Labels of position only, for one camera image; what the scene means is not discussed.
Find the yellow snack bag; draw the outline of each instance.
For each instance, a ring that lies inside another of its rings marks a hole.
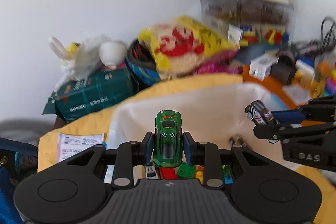
[[[155,59],[161,78],[185,75],[221,50],[236,48],[223,36],[188,16],[142,30],[144,41]]]

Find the white small box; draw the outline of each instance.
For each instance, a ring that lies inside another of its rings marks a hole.
[[[263,81],[271,72],[271,66],[278,62],[278,58],[267,54],[261,55],[251,61],[249,75]]]

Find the green plastic bag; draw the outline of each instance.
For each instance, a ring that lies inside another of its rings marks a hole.
[[[69,82],[53,92],[44,114],[56,114],[66,122],[113,106],[139,91],[139,84],[127,68],[103,67],[88,79]]]

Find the toy car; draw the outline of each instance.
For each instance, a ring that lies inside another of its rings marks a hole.
[[[258,124],[275,124],[277,123],[273,114],[265,107],[260,100],[253,101],[245,108],[248,119]]]
[[[159,179],[159,175],[152,161],[146,166],[146,179]]]
[[[174,110],[162,110],[155,119],[154,163],[158,167],[178,167],[182,163],[182,119]]]

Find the toy car wheel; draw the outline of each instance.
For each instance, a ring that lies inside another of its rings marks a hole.
[[[251,112],[246,112],[246,116],[248,117],[248,119],[252,119],[253,118],[253,115]]]

